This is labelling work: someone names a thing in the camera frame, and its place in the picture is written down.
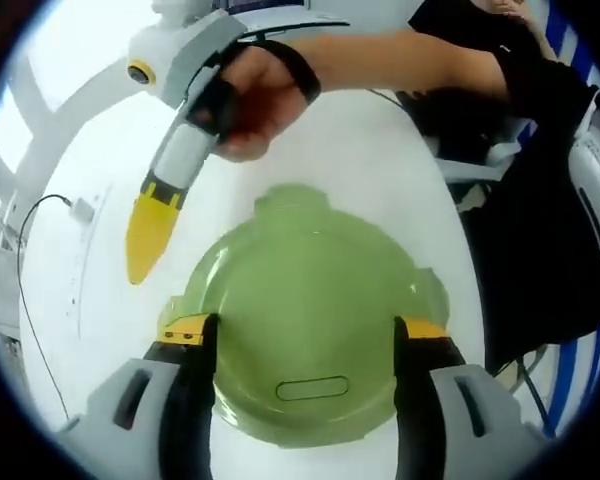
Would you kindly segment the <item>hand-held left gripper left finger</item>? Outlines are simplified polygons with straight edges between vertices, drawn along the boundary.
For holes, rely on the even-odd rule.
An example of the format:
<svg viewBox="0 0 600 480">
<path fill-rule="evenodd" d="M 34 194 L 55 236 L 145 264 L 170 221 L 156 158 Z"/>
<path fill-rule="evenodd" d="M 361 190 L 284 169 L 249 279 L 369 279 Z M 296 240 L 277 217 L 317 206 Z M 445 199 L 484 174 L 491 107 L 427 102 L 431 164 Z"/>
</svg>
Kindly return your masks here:
<svg viewBox="0 0 600 480">
<path fill-rule="evenodd" d="M 59 442 L 88 479 L 209 479 L 219 317 L 180 319 L 90 395 Z"/>
</svg>

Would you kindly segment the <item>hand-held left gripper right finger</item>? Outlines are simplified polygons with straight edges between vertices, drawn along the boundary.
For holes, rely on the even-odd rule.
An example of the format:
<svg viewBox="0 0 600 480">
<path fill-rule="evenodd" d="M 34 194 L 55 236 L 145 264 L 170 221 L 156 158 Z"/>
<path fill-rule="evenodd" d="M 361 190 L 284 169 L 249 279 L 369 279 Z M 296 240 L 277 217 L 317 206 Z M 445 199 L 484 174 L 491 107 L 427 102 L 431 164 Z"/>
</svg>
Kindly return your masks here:
<svg viewBox="0 0 600 480">
<path fill-rule="evenodd" d="M 394 320 L 399 479 L 514 479 L 549 444 L 513 395 L 465 363 L 449 334 Z"/>
</svg>

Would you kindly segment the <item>person's right hand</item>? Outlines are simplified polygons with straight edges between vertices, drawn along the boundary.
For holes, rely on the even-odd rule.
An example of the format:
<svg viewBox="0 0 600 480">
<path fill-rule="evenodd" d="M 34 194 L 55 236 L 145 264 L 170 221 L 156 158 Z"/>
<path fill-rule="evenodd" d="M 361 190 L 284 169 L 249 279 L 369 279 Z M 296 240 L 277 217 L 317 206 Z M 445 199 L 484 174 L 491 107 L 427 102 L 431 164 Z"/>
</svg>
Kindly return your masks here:
<svg viewBox="0 0 600 480">
<path fill-rule="evenodd" d="M 260 47 L 246 48 L 221 74 L 237 92 L 236 112 L 216 153 L 233 162 L 257 160 L 308 108 L 286 66 Z"/>
</svg>

